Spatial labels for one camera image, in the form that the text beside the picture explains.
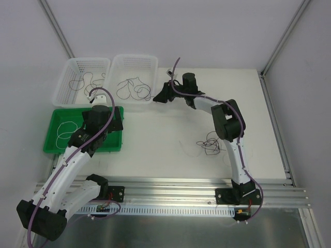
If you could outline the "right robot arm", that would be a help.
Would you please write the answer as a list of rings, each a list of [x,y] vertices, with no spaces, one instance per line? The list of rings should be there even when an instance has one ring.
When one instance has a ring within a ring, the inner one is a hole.
[[[168,103],[175,98],[184,98],[192,109],[211,114],[216,134],[226,146],[231,164],[232,188],[221,193],[221,200],[230,205],[262,205],[262,188],[248,172],[243,144],[246,124],[236,101],[216,100],[205,95],[198,90],[194,73],[183,74],[181,84],[174,80],[173,70],[169,70],[167,74],[170,80],[163,84],[161,92],[153,101]]]

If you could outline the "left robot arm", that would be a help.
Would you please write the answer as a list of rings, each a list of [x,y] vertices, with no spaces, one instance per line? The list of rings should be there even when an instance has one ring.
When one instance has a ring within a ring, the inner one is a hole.
[[[88,176],[74,192],[69,195],[66,192],[108,135],[123,130],[123,109],[95,105],[81,114],[82,126],[71,134],[60,164],[31,200],[21,200],[17,205],[20,221],[28,231],[28,241],[31,233],[55,241],[81,207],[91,200],[103,201],[108,197],[108,180],[96,174]]]

